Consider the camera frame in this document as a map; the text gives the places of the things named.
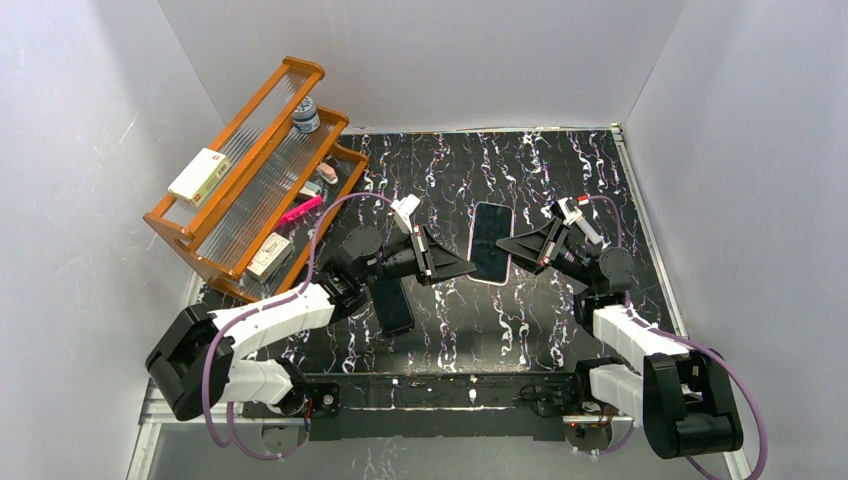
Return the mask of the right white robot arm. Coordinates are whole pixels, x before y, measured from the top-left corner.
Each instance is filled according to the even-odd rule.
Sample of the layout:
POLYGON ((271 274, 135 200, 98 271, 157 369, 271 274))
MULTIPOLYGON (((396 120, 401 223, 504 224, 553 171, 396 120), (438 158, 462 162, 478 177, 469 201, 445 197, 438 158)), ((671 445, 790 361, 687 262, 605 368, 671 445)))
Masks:
POLYGON ((531 273, 553 268, 584 284, 573 300, 574 319, 619 357, 579 362, 574 399, 631 417, 662 459, 742 447, 730 378, 714 353, 669 338, 628 309, 634 261, 625 249, 561 220, 495 244, 531 273))

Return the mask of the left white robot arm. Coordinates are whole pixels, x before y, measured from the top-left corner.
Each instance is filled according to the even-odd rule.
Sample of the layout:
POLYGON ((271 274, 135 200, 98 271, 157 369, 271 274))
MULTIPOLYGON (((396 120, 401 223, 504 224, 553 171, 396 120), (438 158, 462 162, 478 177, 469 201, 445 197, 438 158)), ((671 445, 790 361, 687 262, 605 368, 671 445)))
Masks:
POLYGON ((303 331, 343 320, 366 304, 386 336, 413 330, 402 281, 433 285, 475 272, 475 265, 440 245, 423 226, 390 245, 374 227, 352 230, 308 282, 265 300, 212 311, 184 308, 145 360, 145 368, 179 421, 221 402, 278 408, 317 403, 332 383, 305 377, 289 360, 257 361, 249 354, 303 331))

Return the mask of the black phone case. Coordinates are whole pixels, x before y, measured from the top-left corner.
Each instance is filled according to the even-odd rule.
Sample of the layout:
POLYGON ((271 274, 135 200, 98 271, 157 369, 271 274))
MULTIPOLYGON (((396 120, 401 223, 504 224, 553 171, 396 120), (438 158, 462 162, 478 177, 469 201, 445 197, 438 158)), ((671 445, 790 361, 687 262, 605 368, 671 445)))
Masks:
POLYGON ((369 295, 385 336, 403 335, 414 329, 415 320, 400 279, 378 280, 369 287, 369 295))

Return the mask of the beige phone case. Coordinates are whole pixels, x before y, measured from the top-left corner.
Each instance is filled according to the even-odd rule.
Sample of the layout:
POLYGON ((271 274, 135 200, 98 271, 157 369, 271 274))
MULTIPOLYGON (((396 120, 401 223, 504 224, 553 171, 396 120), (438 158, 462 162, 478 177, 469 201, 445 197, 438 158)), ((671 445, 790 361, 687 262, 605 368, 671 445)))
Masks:
POLYGON ((474 207, 468 261, 475 270, 468 274, 470 280, 495 286, 508 282, 511 256, 496 243, 511 237, 513 226, 513 210, 508 206, 479 202, 474 207))

